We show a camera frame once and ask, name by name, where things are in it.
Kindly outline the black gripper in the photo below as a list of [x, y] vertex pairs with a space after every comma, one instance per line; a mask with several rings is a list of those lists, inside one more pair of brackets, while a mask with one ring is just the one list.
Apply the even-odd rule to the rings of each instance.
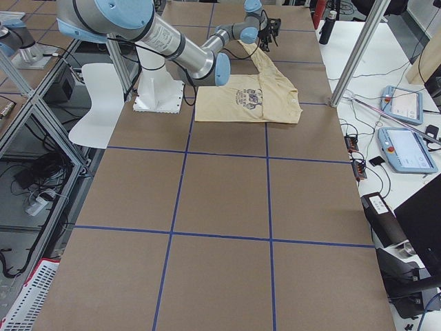
[[272, 29], [263, 29], [258, 33], [260, 40], [260, 49], [264, 52], [269, 52], [269, 44], [272, 42], [273, 32]]

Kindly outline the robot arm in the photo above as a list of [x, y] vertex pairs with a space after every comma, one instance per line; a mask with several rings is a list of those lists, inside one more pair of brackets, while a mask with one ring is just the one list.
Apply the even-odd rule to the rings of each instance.
[[202, 45], [215, 53], [222, 50], [230, 41], [240, 40], [245, 44], [254, 43], [270, 28], [267, 16], [259, 0], [244, 2], [245, 18], [242, 22], [217, 26], [214, 33]]
[[105, 43], [109, 34], [145, 43], [186, 69], [195, 86], [223, 86], [230, 76], [229, 57], [196, 45], [155, 13], [152, 1], [57, 1], [61, 33]]

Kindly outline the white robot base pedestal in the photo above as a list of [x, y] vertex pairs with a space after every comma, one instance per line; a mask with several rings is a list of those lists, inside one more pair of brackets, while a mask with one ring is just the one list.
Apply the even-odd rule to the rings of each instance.
[[142, 72], [139, 77], [134, 111], [177, 114], [183, 101], [184, 83], [173, 79], [165, 67], [165, 59], [136, 42]]

